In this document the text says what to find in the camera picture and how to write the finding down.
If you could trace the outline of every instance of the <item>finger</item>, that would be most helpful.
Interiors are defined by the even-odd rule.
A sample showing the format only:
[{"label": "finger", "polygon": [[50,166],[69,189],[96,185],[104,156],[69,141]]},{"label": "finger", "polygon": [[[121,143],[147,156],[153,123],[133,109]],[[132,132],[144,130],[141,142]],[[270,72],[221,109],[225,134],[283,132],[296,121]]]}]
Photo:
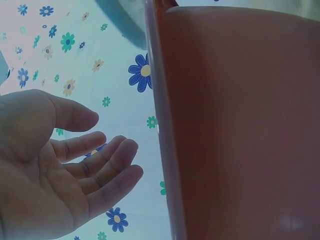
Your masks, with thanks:
[{"label": "finger", "polygon": [[10,93],[0,99],[1,152],[7,158],[30,161],[54,128],[84,132],[98,120],[98,114],[85,106],[40,90]]},{"label": "finger", "polygon": [[143,174],[143,169],[140,166],[132,165],[99,190],[87,195],[89,220],[108,211],[123,199],[134,188]]},{"label": "finger", "polygon": [[79,163],[67,163],[65,169],[71,173],[76,179],[90,178],[94,176],[115,153],[119,145],[126,138],[124,136],[116,136],[101,151],[85,158]]},{"label": "finger", "polygon": [[130,139],[124,140],[114,152],[110,160],[93,177],[79,180],[79,184],[85,195],[102,188],[119,173],[128,168],[134,160],[138,150],[138,144]]},{"label": "finger", "polygon": [[103,132],[95,131],[62,141],[51,139],[50,142],[57,159],[60,162],[65,163],[100,147],[106,140],[106,136]]}]

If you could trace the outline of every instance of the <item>flower print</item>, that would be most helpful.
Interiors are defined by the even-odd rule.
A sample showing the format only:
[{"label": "flower print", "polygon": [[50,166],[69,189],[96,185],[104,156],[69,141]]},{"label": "flower print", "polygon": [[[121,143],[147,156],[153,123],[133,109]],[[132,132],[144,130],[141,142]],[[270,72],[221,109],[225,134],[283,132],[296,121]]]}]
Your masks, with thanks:
[{"label": "flower print", "polygon": [[108,24],[104,23],[102,24],[102,26],[100,27],[100,30],[103,32],[104,30],[106,30],[108,27]]},{"label": "flower print", "polygon": [[86,158],[92,156],[93,154],[95,154],[95,153],[97,153],[97,152],[99,152],[101,149],[104,148],[105,145],[107,145],[107,144],[105,143],[105,144],[103,144],[102,146],[97,147],[97,148],[96,148],[95,150],[93,150],[92,152],[89,152],[89,153],[85,154]]},{"label": "flower print", "polygon": [[146,126],[149,127],[150,129],[155,128],[156,125],[158,124],[155,116],[150,116],[146,122],[147,122]]},{"label": "flower print", "polygon": [[23,68],[21,68],[20,70],[18,70],[18,79],[20,80],[19,86],[21,88],[23,88],[24,86],[26,86],[26,82],[29,79],[28,76],[28,70],[24,70]]},{"label": "flower print", "polygon": [[109,106],[109,104],[110,104],[110,97],[105,97],[103,100],[102,100],[102,105],[104,106],[104,107],[108,107]]},{"label": "flower print", "polygon": [[129,84],[131,86],[138,83],[137,90],[139,93],[143,93],[147,85],[152,89],[151,82],[151,69],[149,65],[148,53],[144,56],[141,54],[135,57],[135,62],[137,65],[131,65],[128,69],[128,72],[134,74],[129,79]]},{"label": "flower print", "polygon": [[18,46],[15,47],[16,54],[20,54],[20,53],[22,53],[22,51],[23,51],[22,48],[20,48]]},{"label": "flower print", "polygon": [[80,49],[83,49],[85,45],[86,45],[86,42],[85,42],[85,41],[83,41],[82,43],[80,43],[79,48],[80,48]]},{"label": "flower print", "polygon": [[69,81],[66,82],[66,84],[63,86],[64,90],[63,90],[63,94],[68,97],[71,96],[72,91],[75,89],[75,80],[71,79]]},{"label": "flower print", "polygon": [[92,68],[92,71],[95,73],[96,71],[99,71],[100,67],[104,64],[104,61],[101,61],[101,59],[98,59],[94,61],[94,65]]},{"label": "flower print", "polygon": [[38,70],[34,72],[33,78],[32,78],[33,81],[35,81],[35,80],[37,79],[38,74],[39,74],[39,71],[38,71]]},{"label": "flower print", "polygon": [[82,21],[85,21],[85,20],[87,20],[87,18],[89,17],[89,13],[88,12],[86,12],[85,14],[83,14],[83,16],[82,16]]},{"label": "flower print", "polygon": [[59,74],[55,75],[54,81],[57,83],[59,81],[59,78],[60,78]]},{"label": "flower print", "polygon": [[160,182],[160,187],[162,187],[162,189],[160,191],[161,195],[167,195],[166,185],[165,185],[164,181]]},{"label": "flower print", "polygon": [[6,34],[5,32],[0,32],[0,39],[1,39],[2,41],[7,40],[7,34]]},{"label": "flower print", "polygon": [[62,44],[62,50],[66,53],[67,51],[71,50],[72,45],[75,44],[75,35],[71,34],[70,32],[67,32],[65,35],[62,36],[62,40],[60,43]]},{"label": "flower print", "polygon": [[117,207],[115,210],[111,208],[108,212],[105,213],[110,219],[108,220],[108,225],[112,225],[112,230],[116,232],[118,229],[121,233],[124,232],[124,227],[128,227],[129,223],[127,220],[127,215],[120,213],[120,207]]},{"label": "flower print", "polygon": [[26,4],[23,4],[23,5],[20,5],[17,9],[18,9],[18,13],[24,16],[25,14],[27,14],[28,6]]},{"label": "flower print", "polygon": [[107,235],[104,232],[99,232],[98,233],[98,240],[106,240]]},{"label": "flower print", "polygon": [[54,25],[49,31],[49,37],[53,38],[56,35],[57,25]]},{"label": "flower print", "polygon": [[64,130],[63,129],[57,128],[55,131],[59,136],[64,134]]},{"label": "flower print", "polygon": [[49,60],[52,58],[52,54],[54,53],[54,51],[52,51],[52,47],[51,45],[45,47],[45,49],[42,50],[42,52],[44,53],[44,57]]},{"label": "flower print", "polygon": [[20,27],[20,33],[25,34],[26,32],[27,29],[24,26]]},{"label": "flower print", "polygon": [[39,14],[42,15],[42,17],[45,17],[50,16],[54,12],[54,8],[50,6],[43,6],[39,11]]},{"label": "flower print", "polygon": [[39,35],[36,36],[36,38],[34,38],[33,48],[35,48],[35,47],[38,45],[38,42],[39,42],[40,38],[41,38],[41,37],[40,37]]}]

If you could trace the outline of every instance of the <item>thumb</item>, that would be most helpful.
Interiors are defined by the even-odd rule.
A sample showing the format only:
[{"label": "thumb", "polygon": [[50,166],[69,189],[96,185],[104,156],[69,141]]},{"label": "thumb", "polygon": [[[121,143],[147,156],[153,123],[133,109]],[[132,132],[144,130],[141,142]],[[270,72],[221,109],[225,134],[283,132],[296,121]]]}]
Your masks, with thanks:
[{"label": "thumb", "polygon": [[85,106],[40,90],[1,96],[1,157],[28,162],[48,142],[54,128],[84,132],[98,120],[98,114]]}]

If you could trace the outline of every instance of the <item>beige flower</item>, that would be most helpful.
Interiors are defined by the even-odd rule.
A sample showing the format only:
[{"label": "beige flower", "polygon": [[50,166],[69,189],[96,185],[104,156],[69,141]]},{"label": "beige flower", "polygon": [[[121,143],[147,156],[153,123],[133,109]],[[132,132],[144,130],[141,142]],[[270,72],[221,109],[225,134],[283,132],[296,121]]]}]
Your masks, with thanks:
[{"label": "beige flower", "polygon": [[42,52],[44,53],[44,57],[49,60],[52,58],[52,54],[54,53],[54,51],[52,51],[52,47],[51,45],[47,46],[45,49],[42,50]]},{"label": "beige flower", "polygon": [[66,82],[66,84],[63,86],[63,94],[68,97],[72,94],[73,89],[75,89],[75,80],[71,79]]},{"label": "beige flower", "polygon": [[88,17],[89,17],[89,13],[86,12],[86,13],[83,14],[83,16],[82,16],[82,21],[87,20]]},{"label": "beige flower", "polygon": [[100,67],[104,64],[104,61],[101,61],[101,59],[94,61],[94,65],[92,68],[92,71],[95,73],[96,71],[99,71]]}]

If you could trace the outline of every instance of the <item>yellow flower center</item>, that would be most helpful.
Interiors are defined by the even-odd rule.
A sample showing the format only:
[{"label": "yellow flower center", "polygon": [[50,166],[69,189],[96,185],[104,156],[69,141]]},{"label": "yellow flower center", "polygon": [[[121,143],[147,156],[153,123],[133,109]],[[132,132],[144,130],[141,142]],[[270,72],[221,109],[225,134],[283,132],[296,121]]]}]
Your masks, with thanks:
[{"label": "yellow flower center", "polygon": [[141,75],[142,75],[143,77],[148,77],[148,76],[150,76],[150,74],[151,74],[150,65],[144,65],[144,66],[141,68],[140,73],[141,73]]},{"label": "yellow flower center", "polygon": [[121,219],[120,219],[120,217],[118,216],[118,215],[115,215],[114,217],[113,217],[113,219],[114,219],[114,221],[118,224],[118,223],[120,223],[120,221],[121,221]]}]

